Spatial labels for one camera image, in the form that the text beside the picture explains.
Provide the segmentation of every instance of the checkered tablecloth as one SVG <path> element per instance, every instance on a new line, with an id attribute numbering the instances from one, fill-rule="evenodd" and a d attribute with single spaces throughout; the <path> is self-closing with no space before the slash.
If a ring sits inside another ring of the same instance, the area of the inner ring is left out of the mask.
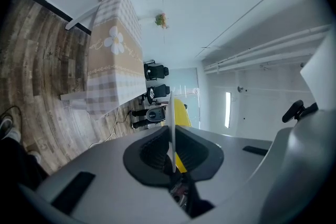
<path id="1" fill-rule="evenodd" d="M 145 91 L 134 8 L 130 0 L 101 0 L 89 47 L 87 111 L 99 119 Z"/>

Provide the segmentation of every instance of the sneaker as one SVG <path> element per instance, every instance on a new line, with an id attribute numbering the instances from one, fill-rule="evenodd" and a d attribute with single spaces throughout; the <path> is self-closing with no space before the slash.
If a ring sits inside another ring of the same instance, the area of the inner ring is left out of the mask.
<path id="1" fill-rule="evenodd" d="M 8 116 L 4 116 L 3 118 L 0 118 L 0 138 L 1 140 L 7 137 L 7 134 L 13 127 L 12 119 L 10 119 Z"/>
<path id="2" fill-rule="evenodd" d="M 21 141 L 21 133 L 17 128 L 11 128 L 9 133 L 4 138 L 7 137 L 14 139 L 17 143 L 20 143 Z"/>
<path id="3" fill-rule="evenodd" d="M 28 155 L 34 156 L 38 164 L 41 163 L 41 154 L 39 154 L 37 151 L 29 151 Z"/>

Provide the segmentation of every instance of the white pole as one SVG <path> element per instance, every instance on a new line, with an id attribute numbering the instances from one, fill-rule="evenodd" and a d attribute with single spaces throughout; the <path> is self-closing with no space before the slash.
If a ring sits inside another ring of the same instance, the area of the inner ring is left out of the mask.
<path id="1" fill-rule="evenodd" d="M 254 59 L 254 60 L 251 60 L 251 61 L 241 62 L 241 63 L 237 63 L 235 65 L 222 67 L 222 68 L 219 68 L 218 71 L 219 72 L 228 71 L 228 70 L 232 70 L 232 69 L 236 69 L 236 68 L 257 65 L 257 64 L 260 64 L 260 63 L 264 63 L 264 62 L 285 60 L 285 59 L 290 59 L 290 58 L 295 58 L 295 57 L 313 55 L 315 51 L 316 51 L 316 48 L 311 48 L 311 49 L 299 50 L 299 51 L 295 51 L 295 52 L 288 52 L 288 53 L 285 53 L 285 54 L 276 54 L 276 55 L 272 55 L 272 56 L 266 56 L 266 57 Z M 216 73 L 216 72 L 217 72 L 217 70 L 214 69 L 214 70 L 206 71 L 205 73 L 210 74 L 210 73 Z"/>
<path id="2" fill-rule="evenodd" d="M 262 45 L 253 47 L 251 49 L 244 50 L 244 51 L 242 51 L 242 52 L 240 52 L 240 53 L 238 53 L 236 55 L 230 56 L 230 57 L 228 57 L 228 58 L 226 58 L 224 60 L 221 60 L 221 61 L 219 61 L 217 63 L 222 63 L 222 62 L 225 62 L 227 60 L 230 60 L 230 59 L 233 59 L 233 58 L 237 58 L 240 55 L 244 55 L 244 54 L 247 54 L 247 53 L 249 53 L 251 51 L 267 47 L 269 45 L 275 44 L 275 43 L 280 42 L 280 41 L 284 41 L 284 40 L 287 40 L 287 39 L 290 39 L 290 38 L 294 38 L 294 37 L 298 37 L 298 36 L 302 36 L 302 35 L 306 35 L 306 34 L 313 34 L 313 33 L 318 33 L 318 32 L 324 32 L 324 31 L 328 31 L 329 29 L 330 29 L 330 25 L 323 25 L 323 26 L 318 26 L 318 27 L 315 27 L 315 28 L 310 28 L 310 29 L 306 29 L 306 30 L 303 30 L 303 31 L 299 31 L 299 32 L 296 32 L 294 34 L 291 34 L 291 35 L 288 35 L 288 36 L 284 36 L 284 37 L 272 40 L 270 42 L 264 43 Z M 208 69 L 216 67 L 217 63 L 213 63 L 212 65 L 206 66 L 204 68 L 204 70 L 208 70 Z"/>
<path id="3" fill-rule="evenodd" d="M 246 89 L 253 91 L 272 91 L 272 92 L 297 92 L 297 93 L 310 93 L 310 91 L 299 91 L 299 90 L 286 90 L 286 89 L 263 89 L 263 88 L 249 88 Z"/>
<path id="4" fill-rule="evenodd" d="M 296 63 L 304 63 L 304 64 L 306 64 L 307 61 L 308 61 L 308 59 L 303 59 L 301 61 L 294 61 L 294 62 L 267 63 L 266 65 L 256 66 L 255 69 L 272 68 L 272 67 L 283 66 L 283 65 L 293 65 L 293 64 L 296 64 Z M 236 71 L 244 71 L 244 70 L 253 70 L 253 67 L 243 68 L 243 69 L 239 69 L 239 70 L 232 70 L 232 71 L 228 71 L 228 72 L 236 72 Z"/>
<path id="5" fill-rule="evenodd" d="M 319 40 L 319 39 L 324 38 L 325 36 L 326 36 L 326 33 L 318 33 L 318 34 L 314 34 L 314 35 L 311 35 L 311 36 L 308 36 L 308 37 L 298 38 L 298 39 L 295 39 L 295 40 L 291 40 L 291 41 L 288 41 L 288 42 L 285 42 L 285 43 L 275 45 L 275 46 L 270 47 L 270 48 L 262 49 L 262 50 L 255 51 L 255 52 L 251 52 L 250 54 L 245 54 L 245 55 L 236 57 L 234 59 L 227 60 L 225 62 L 219 63 L 218 66 L 227 65 L 227 64 L 235 62 L 235 61 L 240 61 L 240 60 L 243 60 L 243 59 L 246 59 L 246 58 L 249 58 L 249 57 L 266 54 L 268 52 L 272 52 L 272 51 L 275 51 L 275 50 L 281 50 L 281 49 L 285 49 L 285 48 L 288 48 L 288 47 L 300 45 L 300 44 L 303 44 L 303 43 L 306 43 L 306 42 Z"/>

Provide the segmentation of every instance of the flower pattern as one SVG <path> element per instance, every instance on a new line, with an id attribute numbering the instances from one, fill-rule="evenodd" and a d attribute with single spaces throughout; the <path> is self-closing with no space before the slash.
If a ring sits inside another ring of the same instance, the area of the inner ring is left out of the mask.
<path id="1" fill-rule="evenodd" d="M 104 40 L 104 46 L 110 47 L 111 46 L 111 52 L 113 54 L 119 54 L 123 53 L 125 51 L 124 46 L 122 44 L 124 37 L 121 33 L 118 33 L 118 28 L 116 26 L 113 26 L 110 29 L 110 37 L 106 38 Z"/>

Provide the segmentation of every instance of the cable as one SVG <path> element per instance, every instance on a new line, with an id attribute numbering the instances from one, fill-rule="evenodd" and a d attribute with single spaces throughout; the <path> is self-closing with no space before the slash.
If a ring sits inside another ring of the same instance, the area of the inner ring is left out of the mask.
<path id="1" fill-rule="evenodd" d="M 149 109 L 152 108 L 153 106 L 156 106 L 157 108 L 160 108 L 161 106 L 157 105 L 157 104 L 150 104 L 149 105 Z"/>
<path id="2" fill-rule="evenodd" d="M 215 42 L 222 34 L 224 34 L 226 31 L 228 31 L 232 26 L 234 26 L 237 22 L 239 22 L 243 17 L 245 17 L 250 11 L 252 11 L 256 6 L 258 6 L 261 2 L 263 2 L 264 0 L 260 0 L 257 4 L 255 4 L 252 8 L 250 8 L 246 13 L 244 13 L 242 16 L 240 16 L 233 24 L 231 24 L 228 28 L 226 28 L 223 32 L 220 33 L 219 36 L 217 36 L 213 41 L 210 42 L 210 44 L 208 44 L 206 47 L 208 48 L 213 42 Z M 196 56 L 195 58 L 200 55 L 202 53 L 201 50 Z"/>
<path id="3" fill-rule="evenodd" d="M 118 121 L 117 123 L 124 123 L 124 122 L 126 121 L 128 115 L 129 115 L 131 112 L 132 112 L 132 110 L 130 110 L 130 111 L 127 113 L 127 115 L 126 115 L 126 117 L 125 117 L 125 119 L 124 119 L 123 121 Z"/>
<path id="4" fill-rule="evenodd" d="M 116 128 L 115 126 L 117 125 L 117 122 L 118 122 L 118 121 L 117 121 L 117 119 L 118 119 L 118 113 L 119 113 L 119 107 L 118 107 L 118 110 L 117 110 L 117 116 L 115 117 L 115 120 L 116 120 L 116 121 L 115 121 L 114 127 L 113 127 L 113 129 L 112 129 L 111 135 L 110 135 L 109 137 L 107 137 L 106 140 L 103 141 L 103 142 L 92 143 L 92 144 L 89 146 L 89 148 L 91 148 L 93 145 L 98 145 L 98 144 L 101 144 L 101 143 L 106 142 L 108 139 L 111 139 L 112 134 L 114 134 L 114 135 L 116 136 L 116 138 L 118 138 L 117 135 L 116 135 L 116 133 L 113 132 L 114 129 Z"/>

